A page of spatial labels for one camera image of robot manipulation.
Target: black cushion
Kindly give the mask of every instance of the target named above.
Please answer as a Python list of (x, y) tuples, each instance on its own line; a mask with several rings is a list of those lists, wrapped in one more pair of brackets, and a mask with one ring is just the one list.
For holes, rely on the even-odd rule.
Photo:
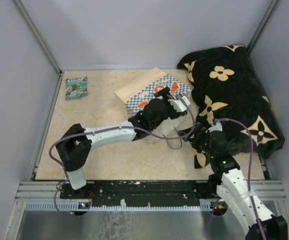
[[(213, 118), (242, 122), (252, 134), (254, 149), (264, 158), (283, 147), (284, 135), (267, 94), (257, 78), (244, 45), (228, 45), (185, 55), (177, 65), (188, 70), (192, 98), (199, 106), (197, 121)], [(248, 133), (242, 126), (223, 124), (228, 153), (250, 152)]]

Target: pillow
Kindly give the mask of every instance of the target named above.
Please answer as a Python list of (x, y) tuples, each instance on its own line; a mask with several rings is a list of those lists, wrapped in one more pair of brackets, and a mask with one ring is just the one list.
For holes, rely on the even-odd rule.
[[(198, 122), (209, 126), (214, 118), (240, 121), (250, 130), (255, 151), (265, 159), (283, 147), (284, 135), (244, 45), (191, 52), (177, 68), (188, 70), (192, 99), (199, 106)], [(230, 155), (250, 152), (249, 136), (242, 126), (225, 122), (223, 131)]]

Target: candy bag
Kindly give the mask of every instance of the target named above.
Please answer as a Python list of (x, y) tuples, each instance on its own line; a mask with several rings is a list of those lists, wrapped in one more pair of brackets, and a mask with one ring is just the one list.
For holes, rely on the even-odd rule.
[(65, 80), (65, 99), (79, 99), (87, 96), (87, 77), (67, 78)]

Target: wooden table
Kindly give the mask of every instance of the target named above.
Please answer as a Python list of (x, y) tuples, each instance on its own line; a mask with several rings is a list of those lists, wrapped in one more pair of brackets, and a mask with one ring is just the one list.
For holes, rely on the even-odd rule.
[[(115, 91), (143, 75), (148, 70), (90, 70), (66, 71), (59, 90), (41, 160), (36, 174), (37, 180), (60, 180), (65, 175), (60, 165), (48, 154), (52, 143), (60, 139), (71, 125), (80, 123), (83, 128), (105, 127), (127, 119), (124, 103)], [(187, 72), (166, 69), (165, 72), (190, 86)], [(65, 100), (65, 79), (87, 76), (88, 95), (79, 99)], [(197, 114), (197, 107), (191, 101), (190, 108)], [(192, 126), (187, 115), (178, 129)], [(170, 141), (178, 146), (178, 140)], [(148, 143), (145, 139), (134, 142), (119, 142), (91, 151), (83, 169), (90, 180), (206, 180), (212, 173), (210, 166), (194, 169), (196, 151), (184, 142), (181, 149), (168, 147), (166, 141)], [(248, 172), (249, 154), (234, 157), (245, 176)], [(251, 178), (264, 179), (262, 167), (256, 153), (253, 154)]]

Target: gray wall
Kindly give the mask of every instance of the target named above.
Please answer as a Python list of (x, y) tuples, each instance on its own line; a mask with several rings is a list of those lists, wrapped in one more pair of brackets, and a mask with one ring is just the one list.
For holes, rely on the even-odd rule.
[(269, 160), (289, 199), (289, 0), (281, 0), (251, 55), (285, 135), (282, 150)]
[(29, 177), (57, 74), (11, 0), (0, 0), (0, 239)]
[(22, 0), (62, 70), (174, 68), (247, 45), (271, 0)]

